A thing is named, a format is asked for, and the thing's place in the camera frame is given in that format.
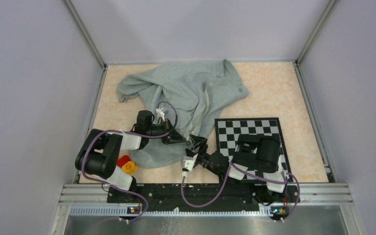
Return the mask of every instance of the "red and yellow toy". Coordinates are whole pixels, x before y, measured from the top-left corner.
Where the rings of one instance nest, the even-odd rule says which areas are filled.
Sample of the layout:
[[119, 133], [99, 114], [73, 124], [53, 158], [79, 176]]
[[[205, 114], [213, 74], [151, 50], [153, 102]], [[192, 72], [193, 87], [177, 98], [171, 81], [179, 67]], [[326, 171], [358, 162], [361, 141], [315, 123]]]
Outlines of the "red and yellow toy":
[[132, 174], [136, 170], [136, 165], [130, 160], [128, 155], [123, 155], [117, 161], [117, 166], [120, 167], [124, 173]]

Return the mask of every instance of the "metal base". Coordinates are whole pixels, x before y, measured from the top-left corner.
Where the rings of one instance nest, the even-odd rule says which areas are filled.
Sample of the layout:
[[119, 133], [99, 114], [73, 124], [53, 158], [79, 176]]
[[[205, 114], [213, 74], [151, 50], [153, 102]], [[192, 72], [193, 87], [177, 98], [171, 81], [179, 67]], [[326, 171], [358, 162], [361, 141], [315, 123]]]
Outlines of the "metal base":
[[[359, 219], [354, 210], [353, 198], [348, 185], [345, 183], [301, 183], [301, 207], [328, 208], [339, 206], [343, 215], [347, 232], [350, 235], [363, 234], [360, 230]], [[64, 185], [58, 204], [56, 218], [51, 231], [52, 235], [63, 235], [70, 215], [119, 216], [125, 215], [117, 204], [107, 203], [108, 192], [100, 184]], [[282, 203], [269, 207], [281, 206]], [[270, 216], [270, 209], [262, 206], [260, 211], [236, 211], [223, 213], [192, 213], [173, 211], [151, 212], [142, 216], [141, 220], [149, 217], [261, 217]]]

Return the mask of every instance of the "cable connector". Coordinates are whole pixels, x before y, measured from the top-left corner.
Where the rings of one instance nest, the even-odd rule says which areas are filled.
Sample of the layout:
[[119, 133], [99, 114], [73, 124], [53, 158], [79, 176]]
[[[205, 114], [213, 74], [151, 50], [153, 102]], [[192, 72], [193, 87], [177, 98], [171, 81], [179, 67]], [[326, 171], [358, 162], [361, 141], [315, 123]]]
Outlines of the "cable connector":
[[165, 114], [167, 114], [167, 113], [168, 113], [167, 108], [156, 109], [156, 118], [157, 119], [162, 118], [162, 121], [165, 121]]
[[183, 171], [192, 171], [195, 166], [195, 161], [197, 160], [198, 154], [193, 157], [184, 156], [181, 161], [181, 167]]
[[188, 171], [183, 171], [182, 172], [182, 177], [188, 178]]

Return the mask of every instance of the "yellow object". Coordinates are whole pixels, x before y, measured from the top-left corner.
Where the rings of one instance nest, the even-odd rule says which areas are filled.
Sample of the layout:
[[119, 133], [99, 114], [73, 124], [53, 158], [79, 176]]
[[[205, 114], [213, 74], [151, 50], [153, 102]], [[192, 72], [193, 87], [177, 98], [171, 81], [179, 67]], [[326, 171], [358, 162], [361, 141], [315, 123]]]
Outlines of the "yellow object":
[[136, 170], [136, 165], [133, 161], [128, 161], [122, 166], [122, 170], [126, 174], [132, 174]]

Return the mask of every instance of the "black mounting plate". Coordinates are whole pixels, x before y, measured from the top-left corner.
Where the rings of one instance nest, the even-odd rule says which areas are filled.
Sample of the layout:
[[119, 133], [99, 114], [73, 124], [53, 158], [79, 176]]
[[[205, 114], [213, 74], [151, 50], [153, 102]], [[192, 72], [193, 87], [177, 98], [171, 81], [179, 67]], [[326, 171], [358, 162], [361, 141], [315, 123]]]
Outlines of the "black mounting plate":
[[[184, 195], [192, 204], [200, 205], [213, 199], [220, 187], [220, 184], [185, 184]], [[139, 193], [147, 199], [150, 212], [168, 212], [176, 207], [181, 212], [258, 211], [258, 201], [282, 203], [285, 195], [285, 193], [271, 191], [270, 194], [266, 185], [229, 184], [228, 182], [214, 203], [203, 208], [193, 208], [183, 201], [180, 184], [136, 184], [131, 191]], [[295, 192], [297, 192], [296, 186], [286, 187], [289, 202], [296, 201]], [[107, 202], [139, 203], [140, 198], [110, 188]]]

